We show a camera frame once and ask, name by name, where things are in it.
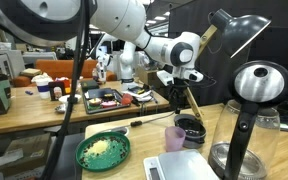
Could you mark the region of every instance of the food tray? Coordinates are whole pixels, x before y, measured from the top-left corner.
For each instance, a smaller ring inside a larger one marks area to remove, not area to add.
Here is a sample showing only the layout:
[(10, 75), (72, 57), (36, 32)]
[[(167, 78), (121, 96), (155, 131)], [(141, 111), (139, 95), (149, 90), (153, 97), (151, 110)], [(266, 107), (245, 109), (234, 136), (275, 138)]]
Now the food tray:
[[(99, 112), (111, 111), (111, 110), (126, 108), (126, 107), (130, 106), (130, 104), (127, 104), (127, 105), (121, 104), (122, 96), (116, 89), (111, 89), (111, 88), (91, 89), (91, 90), (88, 90), (87, 93), (89, 96), (88, 98), (83, 94), (84, 107), (85, 107), (85, 111), (87, 114), (94, 114), (94, 113), (99, 113)], [(92, 98), (105, 99), (104, 98), (105, 94), (113, 94), (114, 95), (113, 100), (117, 102), (117, 105), (113, 106), (113, 107), (105, 107), (105, 108), (99, 107), (98, 109), (94, 109), (94, 108), (90, 107), (88, 100), (90, 100)]]

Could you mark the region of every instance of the overhead light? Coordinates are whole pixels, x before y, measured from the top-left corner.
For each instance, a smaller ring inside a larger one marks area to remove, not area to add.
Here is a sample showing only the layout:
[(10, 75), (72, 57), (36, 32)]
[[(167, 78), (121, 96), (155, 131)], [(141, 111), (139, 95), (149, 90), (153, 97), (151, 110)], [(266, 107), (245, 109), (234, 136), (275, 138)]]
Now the overhead light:
[(91, 29), (98, 29), (96, 26), (94, 26), (93, 24), (90, 24), (89, 26)]
[(102, 34), (103, 31), (91, 31), (91, 34)]
[(156, 21), (148, 20), (148, 21), (146, 21), (146, 23), (149, 23), (149, 24), (155, 24)]
[(155, 20), (165, 20), (166, 18), (165, 18), (165, 17), (162, 17), (162, 16), (156, 16), (154, 19), (155, 19)]
[(149, 5), (150, 3), (153, 3), (154, 0), (139, 0), (144, 5)]

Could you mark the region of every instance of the bottle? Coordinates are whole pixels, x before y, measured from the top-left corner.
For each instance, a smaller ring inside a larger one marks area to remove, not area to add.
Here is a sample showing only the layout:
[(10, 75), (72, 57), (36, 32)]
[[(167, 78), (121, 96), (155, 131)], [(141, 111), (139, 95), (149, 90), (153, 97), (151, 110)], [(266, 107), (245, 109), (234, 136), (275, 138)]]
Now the bottle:
[(95, 81), (98, 81), (98, 75), (97, 75), (97, 70), (96, 68), (93, 68), (93, 71), (92, 71), (92, 77)]

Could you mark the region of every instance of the orange chair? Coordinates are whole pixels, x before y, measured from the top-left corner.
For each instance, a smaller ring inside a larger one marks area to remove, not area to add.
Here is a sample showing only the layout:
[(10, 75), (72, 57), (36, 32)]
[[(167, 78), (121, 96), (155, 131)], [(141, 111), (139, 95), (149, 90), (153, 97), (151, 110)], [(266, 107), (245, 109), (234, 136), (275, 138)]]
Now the orange chair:
[[(92, 78), (92, 71), (96, 67), (96, 60), (85, 60), (84, 66), (81, 72), (83, 78)], [(52, 79), (67, 77), (72, 79), (73, 74), (73, 60), (44, 60), (38, 59), (35, 64), (36, 69), (40, 69), (42, 72), (47, 73)], [(112, 71), (106, 72), (106, 81), (116, 81), (117, 76)], [(14, 87), (27, 87), (35, 86), (35, 83), (31, 82), (31, 78), (26, 76), (18, 76), (12, 80)]]

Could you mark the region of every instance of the shredded cheese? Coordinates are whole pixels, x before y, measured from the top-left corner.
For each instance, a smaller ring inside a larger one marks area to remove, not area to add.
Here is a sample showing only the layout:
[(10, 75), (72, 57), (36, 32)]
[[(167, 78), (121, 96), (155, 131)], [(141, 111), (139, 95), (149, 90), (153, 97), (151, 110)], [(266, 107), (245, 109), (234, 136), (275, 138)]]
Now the shredded cheese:
[(95, 155), (100, 155), (103, 152), (106, 151), (108, 147), (108, 142), (107, 141), (97, 141), (96, 143), (94, 143), (93, 147), (91, 147), (90, 149), (88, 149), (87, 154), (95, 154)]

